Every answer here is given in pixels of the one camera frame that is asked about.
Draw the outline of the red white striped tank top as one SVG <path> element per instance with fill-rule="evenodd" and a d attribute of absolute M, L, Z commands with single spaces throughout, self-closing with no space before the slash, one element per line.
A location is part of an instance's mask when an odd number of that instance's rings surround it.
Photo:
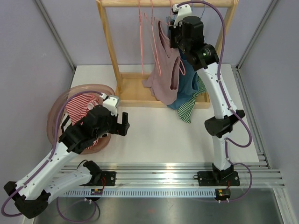
<path fill-rule="evenodd" d="M 70 100 L 65 106 L 71 124 L 75 125 L 95 106 L 100 104 L 100 98 L 93 93 L 81 94 Z"/>

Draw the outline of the dusty pink tank top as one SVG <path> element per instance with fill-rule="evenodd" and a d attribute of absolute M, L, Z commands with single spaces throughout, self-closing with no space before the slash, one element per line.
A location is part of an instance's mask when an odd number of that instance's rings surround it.
<path fill-rule="evenodd" d="M 142 84 L 150 88 L 151 95 L 165 105 L 172 104 L 177 99 L 180 53 L 178 49 L 170 47 L 170 40 L 163 31 L 163 23 L 159 19 L 154 20 L 154 48 L 155 65 L 148 79 Z"/>

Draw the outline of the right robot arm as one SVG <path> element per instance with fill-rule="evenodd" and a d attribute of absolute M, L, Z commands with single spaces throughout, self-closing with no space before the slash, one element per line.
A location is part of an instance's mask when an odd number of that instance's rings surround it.
<path fill-rule="evenodd" d="M 169 25 L 170 47 L 182 51 L 188 63 L 197 72 L 209 94 L 214 116 L 204 122 L 207 132 L 212 136 L 214 161 L 212 171 L 199 175 L 208 182 L 223 185 L 234 180 L 236 173 L 228 161 L 225 139 L 230 136 L 233 125 L 245 116 L 244 110 L 238 110 L 217 76 L 219 58 L 213 45 L 204 41 L 203 22 L 197 16 L 187 16 L 172 21 Z"/>

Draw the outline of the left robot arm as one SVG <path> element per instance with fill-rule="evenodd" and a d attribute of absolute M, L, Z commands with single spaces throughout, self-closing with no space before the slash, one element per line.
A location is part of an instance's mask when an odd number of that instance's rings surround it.
<path fill-rule="evenodd" d="M 49 154 L 29 174 L 17 182 L 5 184 L 8 199 L 14 201 L 20 215 L 31 219 L 41 214 L 63 193 L 80 185 L 103 183 L 102 170 L 93 161 L 84 162 L 75 171 L 55 181 L 52 179 L 66 163 L 99 137 L 107 133 L 126 136 L 129 127 L 128 113 L 123 112 L 122 122 L 118 123 L 118 115 L 113 115 L 104 106 L 94 107 L 76 124 L 66 128 Z"/>

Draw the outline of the blue tank top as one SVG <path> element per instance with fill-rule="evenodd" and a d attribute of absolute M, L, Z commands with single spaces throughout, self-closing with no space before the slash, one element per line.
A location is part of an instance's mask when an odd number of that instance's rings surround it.
<path fill-rule="evenodd" d="M 165 63 L 162 68 L 163 76 L 166 78 L 164 87 L 164 101 L 169 103 L 168 107 L 177 110 L 183 103 L 189 100 L 197 87 L 197 73 L 187 62 L 186 57 L 179 49 L 170 47 L 168 36 L 164 37 Z M 179 70 L 178 62 L 181 58 L 185 66 L 185 76 Z"/>

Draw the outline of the green white striped tank top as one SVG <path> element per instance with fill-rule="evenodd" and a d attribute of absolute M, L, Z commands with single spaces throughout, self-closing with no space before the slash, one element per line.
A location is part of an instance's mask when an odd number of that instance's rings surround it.
<path fill-rule="evenodd" d="M 200 77 L 197 77 L 198 90 L 194 92 L 189 100 L 178 108 L 178 116 L 185 123 L 191 123 L 191 114 L 195 107 L 196 99 L 199 95 L 206 92 L 206 87 Z"/>

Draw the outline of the wooden clothes rack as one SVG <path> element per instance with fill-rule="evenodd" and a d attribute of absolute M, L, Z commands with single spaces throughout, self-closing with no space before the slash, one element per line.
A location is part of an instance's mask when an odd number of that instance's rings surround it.
<path fill-rule="evenodd" d="M 112 34 L 108 22 L 106 7 L 172 7 L 174 4 L 181 3 L 183 0 L 97 0 L 97 7 L 100 14 L 103 31 L 105 34 L 108 51 L 110 54 L 114 75 L 117 82 L 116 94 L 121 99 L 121 105 L 124 107 L 166 107 L 162 102 L 156 100 L 142 85 L 142 80 L 148 78 L 149 73 L 140 72 L 120 72 L 114 50 Z M 238 0 L 206 0 L 215 7 L 226 7 L 227 12 L 224 19 L 225 30 L 228 31 L 231 21 L 234 17 Z M 226 31 L 224 28 L 219 33 L 215 49 L 217 53 L 224 50 Z M 195 109 L 208 109 L 210 98 L 208 93 L 199 96 L 195 103 Z"/>

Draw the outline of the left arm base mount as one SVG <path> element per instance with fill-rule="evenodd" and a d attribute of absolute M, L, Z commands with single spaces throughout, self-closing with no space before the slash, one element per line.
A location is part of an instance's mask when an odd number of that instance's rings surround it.
<path fill-rule="evenodd" d="M 81 184 L 80 186 L 114 186 L 116 180 L 115 171 L 102 171 L 100 175 L 92 177 L 88 183 Z"/>

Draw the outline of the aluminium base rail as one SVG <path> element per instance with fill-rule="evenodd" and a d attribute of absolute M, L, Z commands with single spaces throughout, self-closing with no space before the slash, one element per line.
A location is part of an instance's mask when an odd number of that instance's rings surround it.
<path fill-rule="evenodd" d="M 190 188 L 197 187 L 193 178 L 199 171 L 211 171 L 208 163 L 100 163 L 102 170 L 116 172 L 117 187 Z M 253 188 L 284 188 L 285 181 L 278 169 L 265 163 L 249 166 Z"/>

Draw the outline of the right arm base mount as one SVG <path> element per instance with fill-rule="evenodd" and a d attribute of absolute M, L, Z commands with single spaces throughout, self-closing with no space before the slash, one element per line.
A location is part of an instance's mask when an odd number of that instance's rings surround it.
<path fill-rule="evenodd" d="M 216 177 L 213 171 L 199 171 L 193 178 L 198 181 L 201 187 L 240 186 L 239 175 L 236 171 L 225 177 Z"/>

